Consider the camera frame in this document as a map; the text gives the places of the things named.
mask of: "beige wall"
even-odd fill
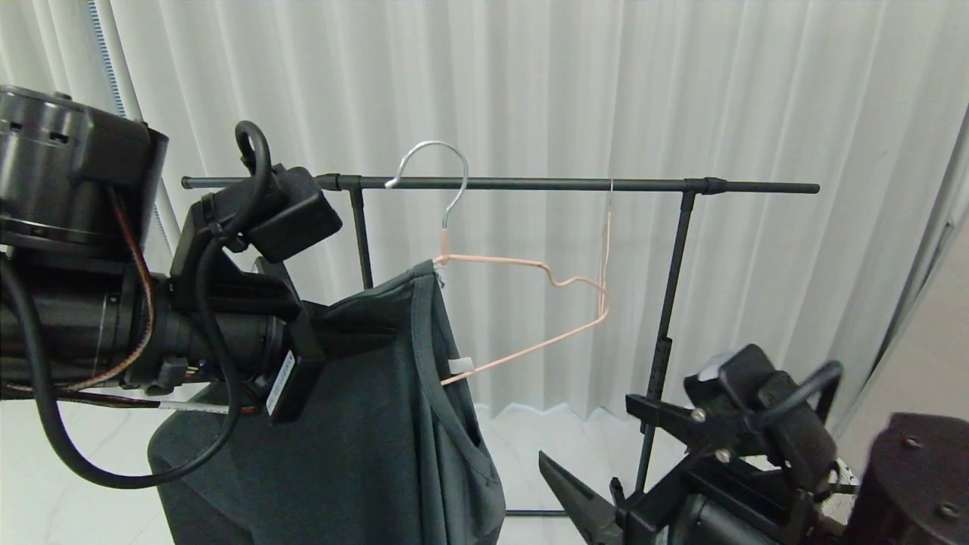
[[[841,457],[858,475],[893,412],[969,420],[969,221],[962,223],[838,441]]]

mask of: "white marble floor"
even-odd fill
[[[168,416],[156,410],[65,406],[78,448],[118,472],[148,470],[144,448]],[[538,413],[511,407],[491,418],[479,407],[483,434],[500,471],[508,507],[556,509],[555,496],[538,470],[544,450],[604,497],[612,476],[627,490],[636,479],[641,435],[638,422],[597,411],[581,421],[568,408]],[[672,467],[678,443],[658,437],[649,481]],[[502,544],[581,544],[568,519],[506,520]],[[51,452],[32,403],[0,405],[0,544],[171,545],[165,516],[151,491],[114,491],[81,481]]]

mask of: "clothes hanger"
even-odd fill
[[[465,371],[465,372],[456,374],[454,376],[448,377],[448,378],[446,378],[446,379],[444,379],[444,380],[441,381],[441,385],[446,386],[446,385],[451,384],[453,382],[457,382],[458,380],[463,380],[463,379],[471,376],[472,374],[477,374],[477,373],[479,373],[479,372],[481,372],[483,370],[495,368],[495,367],[498,367],[498,366],[500,366],[502,364],[506,364],[506,363],[510,362],[511,360],[514,360],[515,358],[520,358],[521,356],[524,356],[526,354],[531,354],[532,352],[535,352],[536,350],[540,350],[542,348],[545,348],[546,346],[549,346],[551,344],[554,344],[555,342],[558,342],[558,341],[563,340],[565,338],[571,337],[573,335],[576,335],[576,334],[581,333],[581,332],[583,332],[583,331],[585,331],[587,329],[593,328],[593,327],[601,324],[603,322],[603,320],[605,320],[606,317],[609,315],[609,311],[610,311],[610,296],[609,296],[609,291],[607,291],[606,288],[603,287],[601,284],[598,284],[596,282],[593,282],[592,280],[590,280],[588,278],[585,278],[584,276],[573,276],[573,277],[569,278],[568,280],[564,280],[562,282],[559,282],[559,281],[555,280],[555,277],[552,274],[551,268],[547,264],[545,264],[545,263],[543,263],[541,261],[532,261],[532,260],[529,260],[529,259],[517,259],[517,258],[511,258],[511,257],[491,257],[491,256],[483,256],[483,255],[452,254],[449,251],[449,249],[448,249],[448,217],[451,215],[451,211],[454,208],[454,206],[457,204],[457,202],[464,195],[464,191],[468,188],[468,160],[464,157],[464,154],[461,153],[453,145],[447,144],[445,142],[436,141],[436,140],[424,141],[424,142],[421,142],[421,143],[415,145],[413,148],[411,148],[410,151],[407,152],[406,155],[404,155],[404,158],[400,160],[400,166],[397,167],[397,175],[394,176],[392,179],[388,180],[387,183],[385,183],[385,187],[387,187],[387,188],[393,188],[397,183],[399,183],[400,182],[400,178],[404,174],[404,168],[407,166],[407,163],[410,161],[411,157],[413,157],[414,154],[417,153],[419,150],[421,150],[421,149],[423,149],[425,147],[428,147],[430,145],[441,145],[441,146],[446,147],[447,149],[451,150],[452,152],[454,152],[454,154],[457,155],[458,158],[460,158],[460,160],[461,160],[461,166],[464,169],[463,170],[463,173],[462,173],[462,176],[461,176],[461,187],[460,187],[460,189],[457,190],[457,195],[454,196],[454,199],[451,200],[451,203],[448,204],[448,206],[444,209],[444,218],[441,221],[441,255],[439,255],[436,258],[434,258],[434,264],[435,265],[440,265],[440,266],[443,267],[443,266],[447,265],[451,261],[463,261],[463,262],[466,262],[466,263],[497,263],[497,264],[504,264],[504,265],[521,265],[521,266],[524,266],[524,267],[533,267],[533,268],[541,269],[541,270],[545,271],[546,276],[548,278],[548,281],[553,286],[555,286],[555,287],[565,287],[565,286],[568,286],[569,284],[573,284],[573,283],[576,283],[576,282],[580,282],[580,283],[588,284],[588,285],[596,288],[597,290],[599,290],[599,293],[601,294],[600,295],[600,299],[599,299],[599,308],[598,308],[599,312],[598,312],[598,315],[597,315],[596,319],[592,320],[591,322],[587,322],[585,324],[582,324],[581,326],[579,326],[579,327],[577,327],[577,328],[575,328],[575,329],[573,329],[571,331],[568,331],[568,332],[566,332],[566,333],[564,333],[562,335],[559,335],[559,336],[556,336],[556,337],[553,337],[553,338],[544,340],[544,341],[542,341],[542,342],[540,342],[538,344],[535,344],[533,346],[529,346],[528,348],[525,348],[523,350],[519,350],[519,351],[517,351],[514,354],[511,354],[509,356],[505,356],[504,358],[500,358],[500,359],[495,360],[495,361],[493,361],[493,362],[491,362],[489,364],[485,364],[485,365],[480,366],[478,368],[474,368],[472,370]],[[609,246],[608,240],[609,240],[609,237],[607,235],[607,244],[606,244],[606,247]],[[600,273],[605,274],[604,267],[600,268]]]

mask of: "vertical rack pole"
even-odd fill
[[[363,214],[363,188],[359,182],[349,188],[350,206],[354,209],[354,227],[357,231],[357,252],[360,257],[360,274],[363,289],[373,287],[373,271],[370,268],[370,243],[366,238],[366,216]]]
[[[670,276],[667,278],[666,295],[663,297],[663,312],[660,314],[660,329],[656,334],[656,349],[653,351],[653,364],[650,367],[649,383],[646,387],[646,397],[651,400],[659,400],[663,396],[663,385],[666,382],[667,368],[670,365],[672,303],[676,297],[676,283],[679,281],[679,268],[683,264],[686,233],[690,229],[690,214],[693,212],[693,203],[696,197],[696,191],[684,191],[683,198],[679,203],[679,223],[676,225],[676,239],[672,247]],[[656,427],[643,423],[641,430],[642,452],[640,453],[640,469],[636,475],[636,492],[640,493],[646,486],[646,471],[649,469],[649,458],[653,450],[653,440],[656,438]]]

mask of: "dark gray shirt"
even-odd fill
[[[296,422],[243,417],[229,444],[159,487],[178,545],[495,543],[505,500],[466,381],[442,387],[457,347],[430,262],[325,311],[394,341],[328,362]],[[200,401],[223,401],[211,387]],[[154,471],[218,433],[221,416],[177,413],[154,434]]]

